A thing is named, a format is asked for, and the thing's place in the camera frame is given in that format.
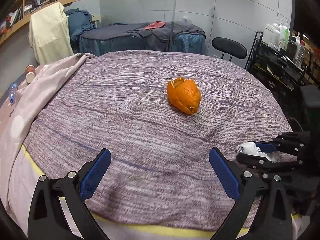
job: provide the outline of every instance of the chair backrest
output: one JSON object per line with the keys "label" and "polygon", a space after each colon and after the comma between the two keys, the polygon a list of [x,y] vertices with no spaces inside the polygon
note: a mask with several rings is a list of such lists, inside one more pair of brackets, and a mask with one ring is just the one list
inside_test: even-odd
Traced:
{"label": "chair backrest", "polygon": [[247,49],[239,42],[222,37],[216,37],[212,40],[211,44],[215,49],[222,51],[222,59],[224,53],[231,55],[229,61],[231,61],[232,56],[239,59],[244,59],[247,56]]}

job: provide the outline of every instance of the white polka dot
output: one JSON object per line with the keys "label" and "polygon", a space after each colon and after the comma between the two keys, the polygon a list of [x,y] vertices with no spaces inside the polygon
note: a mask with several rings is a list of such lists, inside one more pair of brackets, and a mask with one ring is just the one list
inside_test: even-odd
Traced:
{"label": "white polka dot", "polygon": [[23,125],[24,125],[23,117],[21,115],[17,115],[14,118],[11,126],[10,135],[12,138],[17,138],[21,134],[23,130]]}

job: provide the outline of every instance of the blue gripper pad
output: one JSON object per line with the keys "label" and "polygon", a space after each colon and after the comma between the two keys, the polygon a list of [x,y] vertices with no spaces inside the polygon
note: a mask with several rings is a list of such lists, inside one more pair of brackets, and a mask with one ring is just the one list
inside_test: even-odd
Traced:
{"label": "blue gripper pad", "polygon": [[277,150],[275,146],[273,146],[271,143],[259,143],[259,142],[254,142],[257,147],[260,148],[260,150],[263,153],[272,153]]}
{"label": "blue gripper pad", "polygon": [[239,181],[228,167],[225,158],[213,148],[209,153],[209,162],[228,197],[237,201],[240,198]]}
{"label": "blue gripper pad", "polygon": [[92,197],[110,163],[111,153],[105,149],[80,183],[79,195],[82,201]]}

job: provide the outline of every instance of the blue plastic bottle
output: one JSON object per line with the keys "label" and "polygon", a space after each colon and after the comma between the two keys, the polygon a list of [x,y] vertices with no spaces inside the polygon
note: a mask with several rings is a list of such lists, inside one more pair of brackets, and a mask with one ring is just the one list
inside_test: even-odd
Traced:
{"label": "blue plastic bottle", "polygon": [[17,94],[18,86],[15,82],[13,82],[9,87],[9,102],[11,105],[14,104],[16,101],[16,94]]}

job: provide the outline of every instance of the purple woven cloth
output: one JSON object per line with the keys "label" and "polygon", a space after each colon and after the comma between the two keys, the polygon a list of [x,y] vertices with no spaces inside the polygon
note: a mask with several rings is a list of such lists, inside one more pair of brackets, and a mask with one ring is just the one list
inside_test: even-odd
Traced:
{"label": "purple woven cloth", "polygon": [[[166,87],[195,80],[199,111],[171,106]],[[60,178],[111,151],[88,208],[112,221],[216,230],[234,201],[209,164],[218,147],[268,140],[291,128],[268,89],[231,62],[203,55],[120,51],[88,59],[38,114],[25,139],[36,164]],[[278,154],[278,160],[292,160]],[[247,218],[248,227],[258,201]]]}

